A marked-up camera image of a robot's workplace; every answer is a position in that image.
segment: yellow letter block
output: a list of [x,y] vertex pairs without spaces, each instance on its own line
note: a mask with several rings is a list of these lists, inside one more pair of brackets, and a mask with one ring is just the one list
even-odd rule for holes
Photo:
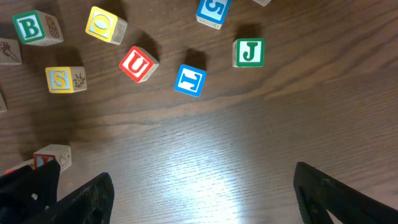
[[76,93],[87,90],[84,67],[45,68],[50,93]]
[[96,6],[91,8],[86,33],[105,42],[121,44],[127,22],[114,14]]

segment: letter b block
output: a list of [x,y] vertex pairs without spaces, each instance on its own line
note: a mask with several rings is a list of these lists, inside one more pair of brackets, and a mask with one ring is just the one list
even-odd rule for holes
[[57,18],[40,11],[30,11],[12,17],[23,44],[48,46],[63,42]]

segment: wooden block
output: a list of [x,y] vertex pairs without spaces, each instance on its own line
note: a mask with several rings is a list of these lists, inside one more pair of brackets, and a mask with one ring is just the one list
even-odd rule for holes
[[199,97],[205,84],[206,71],[181,65],[175,81],[174,90],[181,93]]
[[45,68],[50,93],[76,93],[87,90],[84,67]]
[[20,65],[21,63],[18,41],[0,38],[0,65]]
[[24,166],[30,166],[32,169],[35,169],[33,159],[29,159],[28,161],[21,162],[20,164],[14,166],[13,168],[6,170],[5,174],[10,174],[10,173],[14,172],[15,170],[18,170],[19,168],[24,167]]
[[4,102],[4,99],[2,98],[2,94],[0,93],[0,113],[6,111],[7,111],[7,106],[6,103]]
[[238,39],[233,43],[234,67],[263,67],[266,41],[263,38]]
[[61,166],[61,172],[72,165],[70,146],[51,144],[33,154],[35,169],[55,159]]
[[221,29],[232,0],[201,0],[197,21],[214,29]]
[[138,83],[148,80],[158,66],[159,62],[152,55],[135,46],[119,64],[119,68]]
[[49,46],[63,42],[60,24],[54,16],[34,10],[12,19],[23,44]]
[[121,44],[127,22],[114,14],[93,6],[86,26],[86,33],[112,44]]
[[262,5],[262,6],[266,6],[268,5],[268,3],[271,2],[271,0],[253,0],[255,2],[257,2],[258,4]]

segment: red block face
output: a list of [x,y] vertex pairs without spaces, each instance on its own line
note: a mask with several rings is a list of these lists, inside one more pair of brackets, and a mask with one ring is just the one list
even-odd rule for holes
[[132,47],[119,64],[119,68],[136,82],[141,82],[153,66],[154,62],[137,47]]

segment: blue block face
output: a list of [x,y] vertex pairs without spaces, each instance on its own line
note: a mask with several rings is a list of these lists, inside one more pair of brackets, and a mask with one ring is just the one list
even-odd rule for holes
[[174,90],[199,97],[203,84],[205,84],[205,78],[206,71],[188,65],[181,65]]
[[221,25],[224,23],[231,2],[232,0],[201,0],[197,16]]

